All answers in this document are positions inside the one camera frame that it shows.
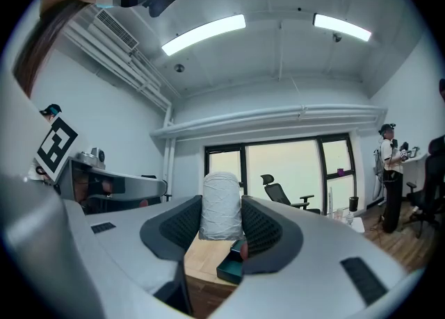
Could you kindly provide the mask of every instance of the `black pants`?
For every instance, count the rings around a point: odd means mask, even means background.
[[[387,205],[382,228],[384,232],[391,233],[397,229],[398,217],[401,214],[403,174],[384,170],[383,184],[387,189]]]

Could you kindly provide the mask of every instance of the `brown hair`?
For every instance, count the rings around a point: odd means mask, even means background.
[[[79,0],[64,0],[41,14],[40,21],[26,39],[13,70],[15,78],[28,97],[31,96],[39,69],[58,34],[71,18],[88,5],[89,3]]]

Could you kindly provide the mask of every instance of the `office chair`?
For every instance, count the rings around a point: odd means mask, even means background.
[[[267,195],[269,196],[270,200],[272,200],[272,202],[283,203],[286,205],[290,205],[294,208],[299,208],[299,209],[303,208],[303,210],[310,211],[311,213],[321,214],[320,209],[316,208],[307,209],[307,206],[309,205],[309,202],[307,200],[309,198],[314,197],[313,195],[305,195],[303,197],[300,197],[300,199],[304,200],[303,203],[291,204],[286,194],[284,193],[281,184],[279,183],[271,184],[272,182],[274,182],[274,178],[271,174],[263,174],[261,178],[263,179],[263,186],[265,186],[264,190],[266,191]]]
[[[428,156],[425,161],[425,182],[423,183],[423,189],[414,192],[416,185],[407,182],[408,187],[411,189],[411,192],[407,194],[407,198],[411,204],[417,206],[422,213],[411,214],[410,219],[403,223],[403,227],[413,222],[420,222],[420,229],[416,234],[416,238],[420,238],[423,222],[425,221],[435,229],[438,229],[439,222],[436,221],[435,214],[444,212],[445,149],[432,147],[436,145],[436,140],[430,143],[430,156]],[[436,198],[437,189],[439,189],[438,198]]]

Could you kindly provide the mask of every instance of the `fluorescent light fixture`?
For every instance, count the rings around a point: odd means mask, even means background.
[[[220,35],[233,30],[245,28],[244,15],[235,15],[226,17],[215,22],[209,22],[208,24],[194,28],[185,34],[178,36],[174,40],[166,43],[162,46],[164,52],[171,56],[182,49],[185,49],[196,42],[203,41],[207,38]]]
[[[369,41],[369,38],[371,37],[371,33],[364,28],[320,14],[315,14],[314,26],[328,28],[340,33],[347,33],[348,35],[355,36],[363,41]]]

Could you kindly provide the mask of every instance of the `black cup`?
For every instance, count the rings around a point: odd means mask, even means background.
[[[357,211],[358,206],[359,206],[359,197],[350,197],[349,211]]]

